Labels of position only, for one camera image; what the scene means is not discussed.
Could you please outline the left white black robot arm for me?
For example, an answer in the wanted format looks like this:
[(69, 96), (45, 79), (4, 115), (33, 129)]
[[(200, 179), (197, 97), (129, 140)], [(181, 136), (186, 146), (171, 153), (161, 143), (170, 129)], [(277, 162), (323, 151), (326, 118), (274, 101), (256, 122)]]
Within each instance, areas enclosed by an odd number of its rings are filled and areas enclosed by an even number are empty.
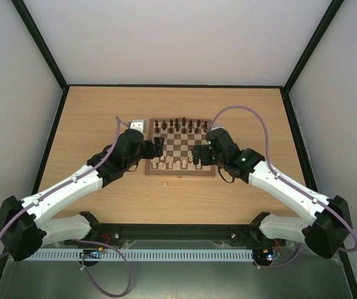
[(78, 171), (56, 185), (18, 200), (10, 196), (0, 206), (0, 244), (4, 252), (21, 261), (52, 242), (83, 239), (91, 230), (84, 216), (62, 221), (62, 228), (50, 228), (49, 221), (77, 199), (98, 191), (123, 177), (141, 159), (163, 155), (164, 138), (145, 140), (143, 133), (127, 129), (111, 145), (93, 155)]

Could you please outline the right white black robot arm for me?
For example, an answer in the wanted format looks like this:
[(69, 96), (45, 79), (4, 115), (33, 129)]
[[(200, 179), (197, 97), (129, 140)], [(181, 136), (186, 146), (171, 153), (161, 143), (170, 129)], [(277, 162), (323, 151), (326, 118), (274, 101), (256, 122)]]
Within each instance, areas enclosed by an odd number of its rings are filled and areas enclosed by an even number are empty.
[(233, 179), (266, 191), (297, 213), (296, 218), (267, 214), (252, 226), (250, 236), (258, 244), (286, 239), (305, 244), (315, 254), (330, 259), (352, 228), (348, 203), (340, 196), (329, 198), (313, 191), (273, 167), (260, 153), (240, 149), (223, 128), (206, 135), (206, 144), (191, 152), (195, 164), (215, 165)]

